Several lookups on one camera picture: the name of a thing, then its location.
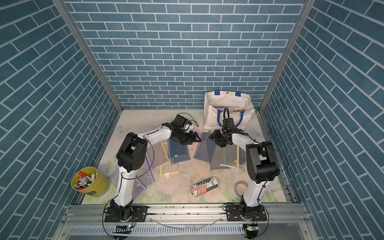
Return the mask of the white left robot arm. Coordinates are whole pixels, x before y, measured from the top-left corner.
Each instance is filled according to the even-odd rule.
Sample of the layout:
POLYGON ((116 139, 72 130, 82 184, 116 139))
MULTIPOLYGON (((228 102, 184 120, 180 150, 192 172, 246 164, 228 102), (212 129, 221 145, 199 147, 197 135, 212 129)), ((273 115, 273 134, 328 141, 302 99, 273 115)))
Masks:
POLYGON ((168 139, 175 139, 181 145, 199 143, 201 138, 193 131, 193 125, 198 126, 198 123, 178 114, 171 123, 163 123, 149 132, 128 133, 116 155, 120 175, 116 196, 110 201, 111 207, 119 210, 131 207, 137 171, 144 164, 149 147, 168 139))

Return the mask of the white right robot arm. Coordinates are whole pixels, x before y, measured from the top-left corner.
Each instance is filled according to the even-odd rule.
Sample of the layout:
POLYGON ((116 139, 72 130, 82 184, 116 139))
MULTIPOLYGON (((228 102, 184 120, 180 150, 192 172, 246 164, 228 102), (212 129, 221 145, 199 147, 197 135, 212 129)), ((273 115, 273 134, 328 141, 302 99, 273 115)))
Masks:
POLYGON ((238 129, 232 118, 223 119, 222 128, 209 137, 221 148, 236 145, 246 152, 246 164, 251 182, 242 196, 240 207, 244 210, 258 208, 267 184, 280 173, 275 149, 271 142, 258 142, 248 133, 238 129))

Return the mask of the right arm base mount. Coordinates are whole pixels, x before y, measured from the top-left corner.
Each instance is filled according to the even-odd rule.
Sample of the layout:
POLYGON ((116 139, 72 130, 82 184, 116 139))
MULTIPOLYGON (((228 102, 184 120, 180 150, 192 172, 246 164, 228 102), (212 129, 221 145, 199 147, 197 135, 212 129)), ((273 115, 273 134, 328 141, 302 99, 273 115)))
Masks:
POLYGON ((224 204, 222 208, 226 212, 228 222, 267 220, 266 211, 262 206, 248 207, 240 203, 239 205, 224 204))

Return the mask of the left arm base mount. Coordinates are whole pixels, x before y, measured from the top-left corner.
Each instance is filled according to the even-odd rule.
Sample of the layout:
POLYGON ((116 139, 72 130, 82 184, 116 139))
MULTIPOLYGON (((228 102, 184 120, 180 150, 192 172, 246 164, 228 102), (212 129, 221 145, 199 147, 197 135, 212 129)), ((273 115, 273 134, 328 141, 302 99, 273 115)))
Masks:
POLYGON ((147 206, 110 206, 105 210, 104 221, 107 223, 145 222, 147 206))

